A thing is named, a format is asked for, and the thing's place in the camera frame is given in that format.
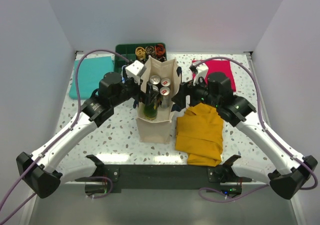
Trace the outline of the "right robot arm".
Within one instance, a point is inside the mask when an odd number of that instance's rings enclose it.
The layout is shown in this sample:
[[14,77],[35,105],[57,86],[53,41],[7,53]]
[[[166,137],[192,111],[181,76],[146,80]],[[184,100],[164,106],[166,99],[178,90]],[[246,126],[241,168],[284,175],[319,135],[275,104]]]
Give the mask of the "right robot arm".
[[218,115],[227,123],[249,137],[269,158],[270,165],[259,165],[240,155],[233,155],[222,165],[219,172],[230,182],[248,178],[269,185],[283,199],[290,200],[311,177],[318,161],[311,155],[304,156],[287,143],[279,146],[282,139],[259,120],[256,108],[244,97],[235,95],[230,79],[222,72],[214,72],[207,79],[190,80],[179,86],[171,99],[181,109],[199,103],[216,108]]

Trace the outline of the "green glass bottle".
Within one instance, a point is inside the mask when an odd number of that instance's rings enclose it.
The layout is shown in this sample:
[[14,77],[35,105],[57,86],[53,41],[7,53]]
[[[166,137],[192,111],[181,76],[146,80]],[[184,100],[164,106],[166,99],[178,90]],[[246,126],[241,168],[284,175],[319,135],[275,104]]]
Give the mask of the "green glass bottle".
[[147,106],[147,104],[144,106],[143,114],[146,119],[148,120],[155,120],[158,115],[158,107],[155,106]]

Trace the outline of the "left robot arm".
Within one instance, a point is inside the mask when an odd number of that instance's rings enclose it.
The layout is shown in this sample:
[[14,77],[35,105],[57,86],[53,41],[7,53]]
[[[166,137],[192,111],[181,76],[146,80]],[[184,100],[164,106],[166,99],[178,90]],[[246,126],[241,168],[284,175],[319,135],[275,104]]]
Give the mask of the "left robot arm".
[[31,154],[22,152],[16,158],[23,181],[44,199],[64,183],[84,178],[99,181],[104,175],[104,163],[91,155],[92,163],[59,172],[63,158],[87,135],[99,128],[113,114],[114,108],[133,98],[146,105],[157,100],[159,91],[150,82],[141,91],[142,79],[128,78],[116,72],[106,73],[99,87],[87,99],[72,120],[45,145]]

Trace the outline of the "beige canvas tote bag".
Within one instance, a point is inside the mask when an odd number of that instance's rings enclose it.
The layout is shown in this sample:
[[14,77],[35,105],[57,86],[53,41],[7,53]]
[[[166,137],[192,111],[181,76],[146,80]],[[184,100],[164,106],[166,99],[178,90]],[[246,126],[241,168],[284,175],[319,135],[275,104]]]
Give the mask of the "beige canvas tote bag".
[[[179,91],[179,86],[182,81],[182,75],[178,75],[179,68],[176,59],[160,62],[153,57],[150,57],[145,63],[146,71],[143,73],[141,79],[141,91],[146,92],[147,82],[153,75],[160,78],[168,78],[171,81],[170,97],[172,98]],[[172,128],[172,119],[174,112],[172,107],[175,103],[170,102],[168,108],[159,107],[157,116],[154,120],[149,120],[144,115],[145,105],[140,102],[137,109],[137,128],[140,136],[140,141],[146,143],[168,144],[170,142],[170,133]]]

